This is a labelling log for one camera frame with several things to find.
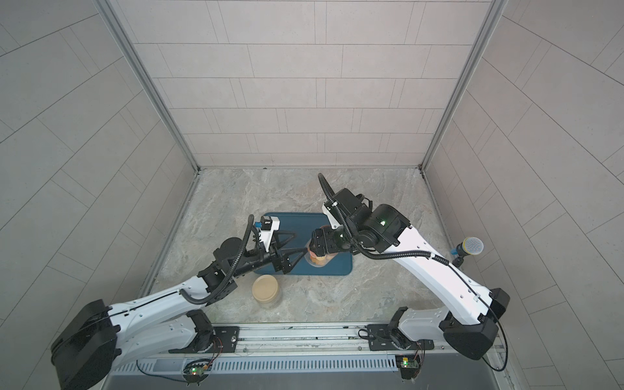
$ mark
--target metal corner post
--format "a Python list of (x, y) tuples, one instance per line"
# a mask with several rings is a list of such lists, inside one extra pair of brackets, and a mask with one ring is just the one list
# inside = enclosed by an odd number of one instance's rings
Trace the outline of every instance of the metal corner post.
[(104, 23), (108, 27), (110, 33), (113, 35), (113, 38), (117, 42), (119, 49), (121, 49), (124, 57), (127, 59), (128, 64), (130, 64), (130, 68), (139, 79), (139, 82), (143, 86), (143, 90), (147, 94), (147, 97), (154, 105), (154, 108), (156, 108), (158, 115), (162, 119), (166, 128), (173, 135), (176, 143), (178, 143), (180, 148), (182, 148), (182, 151), (184, 152), (187, 160), (193, 167), (195, 174), (197, 174), (199, 172), (199, 164), (195, 160), (193, 153), (191, 153), (190, 149), (188, 148), (187, 143), (184, 141), (180, 129), (175, 124), (175, 121), (173, 120), (171, 113), (167, 109), (167, 106), (165, 106), (165, 104), (163, 103), (163, 99), (156, 89), (152, 78), (147, 74), (147, 70), (143, 65), (143, 62), (141, 62), (139, 55), (135, 51), (134, 46), (128, 38), (128, 35), (125, 33), (124, 28), (122, 27), (121, 22), (119, 21), (119, 18), (117, 17), (115, 11), (112, 9), (109, 0), (93, 0), (93, 3), (95, 4), (97, 10), (100, 12), (102, 19), (104, 20)]
[(437, 149), (437, 146), (440, 144), (442, 140), (442, 136), (446, 131), (446, 128), (449, 126), (451, 122), (451, 118), (459, 105), (459, 101), (461, 100), (462, 94), (466, 90), (470, 78), (472, 77), (475, 69), (477, 68), (477, 64), (479, 63), (479, 59), (483, 55), (485, 51), (485, 47), (496, 28), (496, 24), (498, 23), (500, 16), (503, 13), (503, 9), (507, 4), (507, 0), (492, 0), (490, 4), (490, 8), (487, 10), (487, 14), (481, 24), (481, 28), (477, 33), (477, 38), (474, 41), (474, 45), (470, 50), (470, 54), (468, 55), (468, 59), (464, 64), (464, 68), (457, 80), (457, 84), (455, 85), (455, 89), (451, 94), (451, 98), (444, 108), (444, 113), (442, 114), (442, 119), (437, 126), (436, 132), (433, 135), (433, 139), (431, 140), (431, 144), (429, 144), (429, 148), (425, 153), (425, 157), (422, 161), (421, 170), (424, 173), (429, 164), (431, 164), (431, 159)]

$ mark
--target jar lid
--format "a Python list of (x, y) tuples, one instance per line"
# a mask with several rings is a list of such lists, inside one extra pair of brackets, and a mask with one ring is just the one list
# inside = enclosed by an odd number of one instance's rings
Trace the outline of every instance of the jar lid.
[(273, 275), (262, 275), (251, 286), (251, 293), (259, 303), (271, 303), (277, 298), (280, 287)]

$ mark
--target marble floor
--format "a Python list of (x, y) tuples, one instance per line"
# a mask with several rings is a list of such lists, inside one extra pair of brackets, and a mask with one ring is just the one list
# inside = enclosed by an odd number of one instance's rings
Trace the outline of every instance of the marble floor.
[[(180, 283), (213, 261), (212, 251), (228, 237), (242, 237), (246, 219), (267, 212), (320, 212), (322, 171), (337, 192), (347, 187), (375, 205), (387, 203), (410, 219), (424, 238), (445, 257), (449, 245), (433, 201), (418, 169), (210, 169), (200, 181), (170, 253), (152, 291)], [(214, 323), (281, 321), (384, 321), (400, 306), (442, 306), (415, 276), (392, 260), (353, 259), (347, 276), (276, 275), (281, 303), (260, 307), (251, 295), (259, 275), (238, 279), (238, 288), (204, 308)]]

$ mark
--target tile wall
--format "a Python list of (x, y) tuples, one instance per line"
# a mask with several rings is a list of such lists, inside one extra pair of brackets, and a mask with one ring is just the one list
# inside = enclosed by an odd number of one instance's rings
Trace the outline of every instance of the tile wall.
[(90, 0), (0, 2), (0, 167), (0, 388), (58, 389), (52, 340), (136, 296), (194, 176)]
[(204, 167), (421, 163), (490, 5), (111, 3)]
[(624, 388), (624, 2), (510, 0), (427, 170), (533, 390)]

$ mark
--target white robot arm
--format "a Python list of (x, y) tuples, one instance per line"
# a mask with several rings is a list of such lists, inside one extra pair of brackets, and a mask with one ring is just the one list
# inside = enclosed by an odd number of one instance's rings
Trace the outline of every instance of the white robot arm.
[[(393, 343), (403, 348), (419, 339), (446, 340), (463, 355), (480, 359), (494, 342), (509, 296), (463, 274), (393, 207), (372, 210), (372, 203), (362, 202), (363, 195), (355, 196), (346, 188), (334, 193), (322, 174), (319, 180), (328, 198), (323, 212), (329, 225), (312, 233), (311, 251), (318, 256), (350, 251), (375, 260), (392, 259), (445, 304), (437, 310), (399, 309), (388, 329)], [(215, 332), (200, 310), (203, 305), (231, 293), (236, 288), (234, 277), (268, 264), (288, 273), (307, 253), (307, 248), (282, 249), (294, 233), (279, 231), (279, 226), (276, 217), (254, 223), (250, 215), (243, 239), (225, 240), (213, 252), (215, 261), (197, 276), (133, 301), (85, 305), (51, 347), (61, 389), (88, 389), (111, 369), (162, 351), (208, 349)], [(252, 232), (256, 247), (248, 251)], [(280, 235), (290, 237), (280, 240)]]

